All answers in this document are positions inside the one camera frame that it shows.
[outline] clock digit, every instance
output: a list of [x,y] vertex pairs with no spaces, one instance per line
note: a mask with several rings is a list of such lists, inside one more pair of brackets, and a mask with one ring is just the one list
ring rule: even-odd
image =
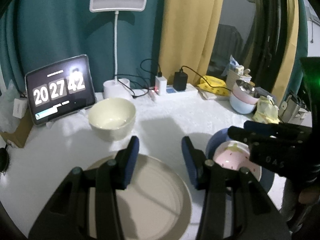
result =
[[33,95],[34,95],[34,96],[37,96],[36,101],[35,101],[35,104],[36,104],[36,105],[41,104],[42,101],[40,100],[40,91],[39,91],[39,89],[36,89],[36,90],[33,92]]
[[46,102],[49,99],[49,93],[46,87],[40,88],[40,96],[42,101]]
[[53,98],[57,98],[57,97],[59,96],[59,94],[56,93],[56,91],[57,91],[57,85],[56,85],[55,83],[51,83],[49,89],[53,89],[52,95],[51,95],[51,98],[52,98],[52,99],[53,99]]
[[69,84],[68,84],[68,90],[76,91],[76,89],[77,89],[77,86],[75,84],[75,80],[70,77]]
[[57,81],[57,85],[60,85],[60,92],[59,95],[63,95],[63,89],[64,89],[64,79]]
[[78,83],[77,89],[80,90],[84,88],[85,88],[85,85],[83,84],[83,75],[81,75],[79,76],[79,83]]

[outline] white lamp head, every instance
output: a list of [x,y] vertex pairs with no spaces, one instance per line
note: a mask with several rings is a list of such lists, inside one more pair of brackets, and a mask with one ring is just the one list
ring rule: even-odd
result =
[[91,12],[138,11],[142,12],[147,0],[90,0]]

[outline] white table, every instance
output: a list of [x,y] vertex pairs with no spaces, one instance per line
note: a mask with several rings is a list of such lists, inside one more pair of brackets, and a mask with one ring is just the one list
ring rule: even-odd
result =
[[[199,226],[204,191],[191,185],[180,144],[191,138],[195,148],[205,151],[209,138],[231,125],[243,127],[249,116],[237,114],[228,101],[196,98],[154,103],[148,96],[134,100],[137,119],[131,135],[140,139],[140,153],[169,165],[186,182],[192,195],[192,217],[181,239],[193,240]],[[9,148],[9,169],[0,178],[0,201],[22,231],[28,233],[41,209],[68,172],[75,166],[88,168],[112,151],[127,146],[131,136],[114,143],[97,138],[87,118],[76,113],[56,121],[51,128],[33,127],[24,149]],[[0,147],[4,142],[0,138]],[[280,209],[284,178],[276,175],[269,196]]]

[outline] lamp base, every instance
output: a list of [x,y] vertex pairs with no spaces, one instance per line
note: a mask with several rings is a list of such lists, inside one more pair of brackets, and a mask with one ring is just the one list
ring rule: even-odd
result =
[[[130,87],[130,80],[127,78],[120,78],[120,82]],[[124,98],[129,101],[132,100],[130,90],[120,82],[115,80],[107,80],[103,83],[103,98]]]

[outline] tablet screen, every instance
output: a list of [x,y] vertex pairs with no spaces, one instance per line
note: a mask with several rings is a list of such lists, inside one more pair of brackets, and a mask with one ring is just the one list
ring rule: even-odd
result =
[[87,55],[65,59],[25,76],[35,125],[92,106],[96,102]]

